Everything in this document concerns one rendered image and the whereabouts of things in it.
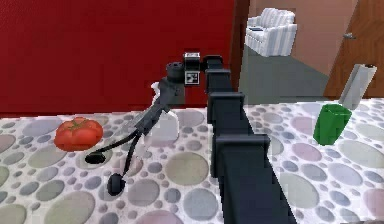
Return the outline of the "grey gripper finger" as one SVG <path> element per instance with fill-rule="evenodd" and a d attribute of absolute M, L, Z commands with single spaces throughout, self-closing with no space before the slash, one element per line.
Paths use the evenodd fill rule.
<path fill-rule="evenodd" d="M 130 144 L 130 148 L 129 148 L 129 151 L 128 151 L 128 154 L 127 154 L 127 157 L 125 160 L 123 172 L 121 174 L 114 173 L 113 175 L 111 175 L 109 177 L 109 180 L 107 183 L 107 191 L 111 196 L 119 195 L 125 188 L 126 182 L 124 180 L 124 176 L 129 170 L 130 163 L 131 163 L 131 160 L 133 157 L 133 153 L 134 153 L 136 144 L 137 144 L 139 139 L 140 139 L 140 135 L 137 134 L 134 137 L 133 142 Z"/>
<path fill-rule="evenodd" d="M 109 151 L 109 150 L 112 150 L 113 148 L 116 148 L 118 146 L 121 146 L 129 141 L 132 141 L 133 142 L 133 139 L 134 137 L 139 134 L 141 136 L 141 132 L 138 131 L 138 130 L 135 130 L 134 132 L 132 132 L 131 134 L 129 134 L 128 136 L 124 137 L 123 139 L 115 142 L 115 143 L 112 143 L 112 144 L 109 144 L 103 148 L 100 148 L 100 149 L 97 149 L 96 151 L 93 151 L 91 152 L 90 154 L 88 154 L 86 157 L 85 157 L 85 161 L 88 163 L 88 164 L 101 164 L 101 163 L 104 163 L 106 161 L 106 157 L 104 156 L 104 152 L 106 151 Z"/>

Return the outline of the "brown room door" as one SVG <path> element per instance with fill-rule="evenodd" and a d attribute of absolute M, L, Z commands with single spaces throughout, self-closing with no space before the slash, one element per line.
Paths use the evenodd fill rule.
<path fill-rule="evenodd" d="M 358 0 L 339 48 L 323 96 L 338 99 L 355 64 L 372 64 L 377 71 L 364 99 L 384 98 L 384 0 Z"/>

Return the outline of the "white translucent soap dispenser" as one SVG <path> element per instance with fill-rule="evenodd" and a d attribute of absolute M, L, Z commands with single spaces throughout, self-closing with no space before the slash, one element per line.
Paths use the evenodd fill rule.
<path fill-rule="evenodd" d="M 162 111 L 159 120 L 151 129 L 149 141 L 152 146 L 172 145 L 179 137 L 179 120 L 173 111 Z"/>

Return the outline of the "white striped sofa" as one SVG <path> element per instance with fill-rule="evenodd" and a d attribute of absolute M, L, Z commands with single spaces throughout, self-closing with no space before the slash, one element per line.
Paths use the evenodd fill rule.
<path fill-rule="evenodd" d="M 263 57 L 290 56 L 297 25 L 288 10 L 265 8 L 247 21 L 245 45 Z"/>

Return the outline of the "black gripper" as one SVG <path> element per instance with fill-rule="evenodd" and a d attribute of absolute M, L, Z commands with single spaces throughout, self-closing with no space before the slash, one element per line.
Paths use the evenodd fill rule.
<path fill-rule="evenodd" d="M 137 133 L 147 135 L 160 120 L 162 113 L 168 113 L 184 103 L 184 65 L 181 62 L 168 63 L 166 73 L 165 77 L 151 85 L 155 96 L 144 117 L 135 125 Z"/>

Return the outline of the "red tomato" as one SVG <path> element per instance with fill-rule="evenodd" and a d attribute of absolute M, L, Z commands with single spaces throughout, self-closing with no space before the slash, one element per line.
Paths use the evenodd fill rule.
<path fill-rule="evenodd" d="M 102 137 L 103 128 L 97 121 L 75 117 L 57 128 L 54 144 L 66 152 L 85 151 L 95 146 Z"/>

